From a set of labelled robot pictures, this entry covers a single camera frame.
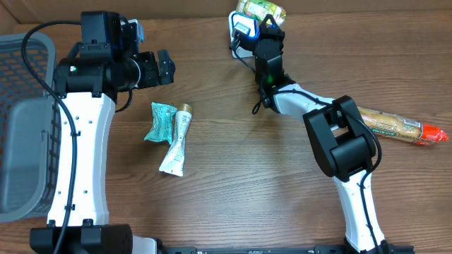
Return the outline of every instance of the tube-shaped package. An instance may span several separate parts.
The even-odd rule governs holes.
[[[190,126],[192,112],[193,110],[188,104],[183,104],[178,108],[173,142],[160,165],[159,171],[175,176],[184,175],[185,136]]]

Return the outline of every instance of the snack package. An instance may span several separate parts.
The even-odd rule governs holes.
[[[160,104],[152,103],[153,107],[153,127],[150,129],[149,133],[144,137],[144,140],[152,142],[162,142],[168,141],[172,144],[172,118],[177,112],[177,108]]]
[[[362,119],[377,134],[397,138],[418,145],[431,145],[438,141],[447,141],[448,136],[440,128],[387,114],[380,111],[358,107]]]
[[[265,0],[239,0],[235,11],[259,22],[262,22],[267,14],[271,14],[278,25],[284,23],[286,16],[283,8]]]

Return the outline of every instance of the plastic basket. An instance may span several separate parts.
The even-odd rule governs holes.
[[[0,36],[0,222],[46,216],[57,185],[58,105],[22,62],[23,36]],[[52,84],[55,46],[35,33],[27,45],[38,74]]]

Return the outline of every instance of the red package end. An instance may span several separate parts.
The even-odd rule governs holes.
[[[421,138],[425,140],[431,140],[434,142],[449,140],[449,137],[443,130],[426,123],[424,123],[424,132],[422,133]]]

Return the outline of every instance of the plastic bin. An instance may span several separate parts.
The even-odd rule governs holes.
[[[61,123],[58,105],[22,62],[23,36],[0,36],[0,222],[46,216],[57,185]],[[30,63],[53,84],[55,46],[35,33]]]

